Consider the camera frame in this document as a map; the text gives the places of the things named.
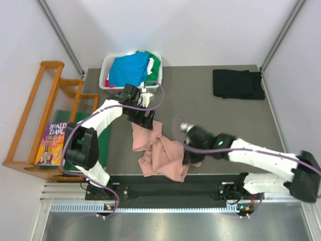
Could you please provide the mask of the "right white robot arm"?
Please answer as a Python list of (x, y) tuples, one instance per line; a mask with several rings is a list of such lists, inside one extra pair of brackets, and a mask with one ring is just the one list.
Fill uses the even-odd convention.
[(233, 188), (237, 197), (250, 194), (282, 193), (297, 200), (315, 203), (319, 198), (320, 166), (312, 153), (282, 153), (251, 144), (239, 137), (221, 133), (213, 135), (200, 126), (182, 123), (184, 160), (199, 163), (206, 156), (230, 163), (246, 164), (264, 171), (240, 173)]

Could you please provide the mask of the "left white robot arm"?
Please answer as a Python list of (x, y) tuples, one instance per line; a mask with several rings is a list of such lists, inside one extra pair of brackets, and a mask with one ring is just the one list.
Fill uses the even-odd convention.
[(110, 198), (114, 188), (108, 184), (110, 176), (99, 162), (98, 137), (122, 115), (131, 123), (152, 130), (155, 108), (148, 106), (153, 97), (145, 88), (126, 84), (122, 92), (107, 99), (89, 117), (66, 126), (61, 162), (74, 165), (81, 176), (97, 187), (101, 198)]

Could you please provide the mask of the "pink t shirt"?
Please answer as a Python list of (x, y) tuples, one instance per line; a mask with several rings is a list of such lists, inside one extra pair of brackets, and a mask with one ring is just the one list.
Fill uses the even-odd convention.
[(163, 124), (153, 121), (153, 130), (132, 125), (132, 150), (144, 151), (138, 160), (144, 177), (161, 174), (175, 182), (184, 182), (190, 164), (184, 164), (184, 148), (162, 135)]

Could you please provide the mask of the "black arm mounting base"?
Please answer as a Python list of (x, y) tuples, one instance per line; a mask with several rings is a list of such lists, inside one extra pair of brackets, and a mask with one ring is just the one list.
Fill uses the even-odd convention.
[(107, 187), (115, 191), (120, 200), (152, 196), (205, 196), (214, 201), (260, 199), (259, 194), (237, 191), (233, 187), (236, 178), (236, 174), (189, 174), (181, 183), (163, 175), (112, 175)]

